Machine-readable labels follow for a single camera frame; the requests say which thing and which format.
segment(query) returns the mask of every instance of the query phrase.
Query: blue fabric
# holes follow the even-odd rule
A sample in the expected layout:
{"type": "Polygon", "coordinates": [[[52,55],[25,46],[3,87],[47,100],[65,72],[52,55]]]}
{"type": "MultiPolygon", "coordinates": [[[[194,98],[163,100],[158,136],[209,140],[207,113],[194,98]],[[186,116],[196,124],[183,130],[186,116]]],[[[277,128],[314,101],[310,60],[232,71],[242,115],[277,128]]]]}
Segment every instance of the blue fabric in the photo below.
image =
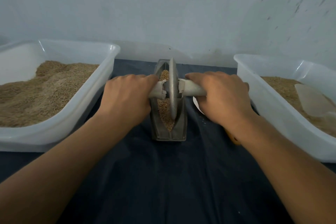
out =
{"type": "MultiPolygon", "coordinates": [[[[113,76],[151,74],[155,65],[115,60],[113,76]]],[[[177,69],[181,78],[188,72],[237,72],[182,64],[177,69]]],[[[292,223],[253,157],[233,145],[191,98],[186,106],[185,142],[152,141],[146,118],[92,169],[59,223],[292,223]]],[[[0,181],[39,155],[0,152],[0,181]]]]}

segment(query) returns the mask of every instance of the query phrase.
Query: white plastic bin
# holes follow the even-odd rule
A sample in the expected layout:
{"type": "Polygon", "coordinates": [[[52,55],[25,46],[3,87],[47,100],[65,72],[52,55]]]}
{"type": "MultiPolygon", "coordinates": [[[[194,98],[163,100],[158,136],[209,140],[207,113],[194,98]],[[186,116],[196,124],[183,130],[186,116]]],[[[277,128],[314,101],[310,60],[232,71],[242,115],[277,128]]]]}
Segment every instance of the white plastic bin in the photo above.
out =
{"type": "Polygon", "coordinates": [[[100,64],[78,92],[55,116],[22,128],[0,128],[1,151],[46,151],[74,129],[79,118],[112,74],[114,58],[120,47],[115,44],[38,40],[0,47],[0,85],[26,81],[46,60],[61,63],[100,64]]]}
{"type": "Polygon", "coordinates": [[[287,56],[237,54],[238,76],[250,84],[257,111],[285,137],[322,162],[336,162],[336,138],[314,127],[260,76],[279,76],[312,86],[336,103],[336,71],[287,56]]]}

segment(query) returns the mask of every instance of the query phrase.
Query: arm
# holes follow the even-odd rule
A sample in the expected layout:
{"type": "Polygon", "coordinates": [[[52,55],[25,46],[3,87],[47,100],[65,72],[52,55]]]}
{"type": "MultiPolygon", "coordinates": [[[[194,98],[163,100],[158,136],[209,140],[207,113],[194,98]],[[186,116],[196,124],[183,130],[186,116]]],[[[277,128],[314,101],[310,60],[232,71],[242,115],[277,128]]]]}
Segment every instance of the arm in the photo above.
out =
{"type": "Polygon", "coordinates": [[[336,175],[254,113],[238,76],[186,77],[207,91],[207,97],[198,98],[199,107],[256,159],[295,223],[336,223],[336,175]]]}
{"type": "Polygon", "coordinates": [[[108,81],[90,120],[0,184],[0,223],[55,223],[99,159],[149,114],[157,81],[154,75],[108,81]]]}

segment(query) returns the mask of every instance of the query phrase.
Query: white scoop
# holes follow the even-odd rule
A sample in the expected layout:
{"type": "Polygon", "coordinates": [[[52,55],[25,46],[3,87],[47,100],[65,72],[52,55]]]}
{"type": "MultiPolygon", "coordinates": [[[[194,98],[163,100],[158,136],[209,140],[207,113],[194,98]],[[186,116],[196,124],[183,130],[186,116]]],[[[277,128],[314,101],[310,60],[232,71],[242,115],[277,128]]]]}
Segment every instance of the white scoop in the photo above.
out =
{"type": "Polygon", "coordinates": [[[295,84],[295,89],[303,110],[310,116],[323,117],[330,129],[336,131],[336,108],[319,91],[303,85],[295,84]]]}

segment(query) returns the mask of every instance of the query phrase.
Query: pile of grain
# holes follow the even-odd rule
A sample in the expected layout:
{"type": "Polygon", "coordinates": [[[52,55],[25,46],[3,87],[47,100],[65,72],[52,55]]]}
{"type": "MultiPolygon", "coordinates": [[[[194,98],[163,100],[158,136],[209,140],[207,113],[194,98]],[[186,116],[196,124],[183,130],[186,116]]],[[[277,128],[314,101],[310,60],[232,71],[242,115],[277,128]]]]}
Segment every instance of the pile of grain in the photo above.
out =
{"type": "MultiPolygon", "coordinates": [[[[168,70],[163,70],[161,75],[160,75],[160,81],[163,80],[169,80],[169,71],[168,70]]],[[[157,100],[157,106],[159,108],[159,115],[160,118],[165,125],[165,127],[168,129],[168,131],[171,131],[174,127],[174,120],[171,119],[170,116],[170,102],[169,98],[165,100],[157,100]]]]}
{"type": "Polygon", "coordinates": [[[262,77],[276,92],[278,92],[292,107],[294,107],[303,117],[305,117],[311,124],[323,132],[336,137],[325,120],[321,117],[313,117],[308,115],[302,108],[299,96],[295,89],[295,84],[300,82],[291,79],[284,79],[280,77],[262,77]]]}
{"type": "Polygon", "coordinates": [[[0,86],[0,127],[25,127],[57,114],[99,65],[46,61],[25,82],[0,86]]]}

